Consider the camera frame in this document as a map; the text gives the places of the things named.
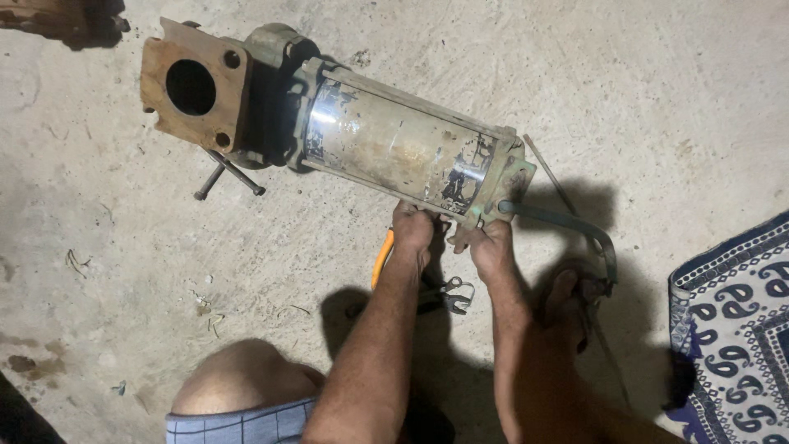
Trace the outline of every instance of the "metal pipe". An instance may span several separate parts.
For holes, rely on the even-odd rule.
[[[499,202],[499,211],[502,213],[513,213],[531,219],[542,220],[543,222],[569,228],[570,230],[575,230],[582,233],[583,235],[594,238],[603,248],[605,269],[606,274],[608,275],[606,296],[611,295],[611,290],[613,289],[614,284],[617,283],[616,251],[614,250],[614,243],[611,241],[611,237],[609,237],[608,234],[600,227],[597,227],[595,224],[591,224],[570,214],[556,213],[529,205],[515,204],[510,201]]]

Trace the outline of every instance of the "rusty flange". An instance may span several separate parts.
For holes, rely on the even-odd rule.
[[[236,44],[187,25],[161,19],[164,38],[143,49],[140,97],[145,112],[158,112],[156,129],[228,153],[243,135],[251,58]]]

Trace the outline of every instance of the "bolt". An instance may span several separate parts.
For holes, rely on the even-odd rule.
[[[214,172],[212,172],[211,175],[208,176],[208,180],[205,181],[203,187],[200,188],[200,191],[197,191],[194,194],[195,199],[197,199],[198,201],[204,201],[205,198],[208,197],[208,192],[211,191],[211,188],[214,187],[214,184],[216,183],[216,181],[219,179],[219,176],[222,175],[224,171],[225,171],[224,165],[222,164],[217,165]]]

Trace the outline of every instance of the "metal rod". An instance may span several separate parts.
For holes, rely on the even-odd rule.
[[[219,180],[219,176],[222,175],[223,172],[225,172],[225,166],[222,164],[217,165],[214,172],[212,172],[211,175],[208,176],[208,180],[205,181],[203,187],[200,188],[200,191],[197,191],[194,194],[195,199],[197,199],[198,201],[204,201],[205,198],[208,197],[208,192],[211,191],[211,188],[214,187],[214,184],[216,183],[217,180]]]
[[[556,176],[553,175],[553,171],[551,171],[551,168],[545,162],[545,159],[543,159],[542,154],[540,154],[540,150],[537,149],[536,145],[534,145],[532,138],[529,137],[528,134],[524,133],[523,140],[526,141],[526,144],[529,146],[529,148],[532,149],[532,152],[534,153],[534,156],[537,158],[537,161],[540,162],[542,168],[545,170],[546,173],[548,173],[548,177],[551,179],[551,182],[553,182],[553,186],[556,188],[556,192],[559,193],[559,196],[564,201],[564,205],[567,205],[567,209],[570,210],[570,213],[572,213],[573,216],[581,217],[581,215],[578,214],[578,210],[575,208],[575,205],[573,205],[573,202],[570,200],[570,196],[568,196],[567,192],[564,191],[564,187],[562,187],[562,184],[559,183],[559,180],[556,178]],[[594,243],[593,238],[591,238],[589,235],[586,235],[586,240],[589,241],[589,243],[592,245],[592,248],[595,250],[595,252],[598,255],[600,256],[603,255],[603,249],[597,246],[596,243]]]
[[[608,275],[606,295],[611,295],[613,285],[617,282],[616,251],[614,250],[614,243],[611,241],[611,237],[609,237],[608,234],[600,227],[597,227],[595,224],[591,224],[576,216],[571,216],[570,214],[557,213],[529,205],[515,204],[510,201],[499,202],[499,211],[502,213],[514,213],[518,214],[519,216],[542,220],[543,222],[548,222],[549,224],[559,225],[560,227],[579,231],[583,235],[587,235],[595,239],[603,248],[605,269]]]
[[[242,181],[244,183],[244,185],[248,186],[249,189],[252,190],[252,192],[256,196],[261,196],[261,195],[263,195],[263,193],[266,192],[265,188],[263,188],[262,186],[258,186],[256,183],[254,183],[249,177],[247,177],[238,168],[236,168],[235,165],[233,165],[229,161],[227,161],[227,159],[225,159],[224,156],[222,156],[221,154],[219,154],[218,152],[216,152],[216,151],[214,151],[212,149],[208,149],[206,151],[208,151],[208,155],[209,156],[213,157],[214,160],[216,160],[222,166],[227,168],[227,170],[230,171],[231,173],[233,173],[234,176],[238,177],[238,180]]]

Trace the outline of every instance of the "rug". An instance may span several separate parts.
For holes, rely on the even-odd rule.
[[[669,277],[671,348],[696,371],[668,412],[700,444],[789,444],[789,211]]]

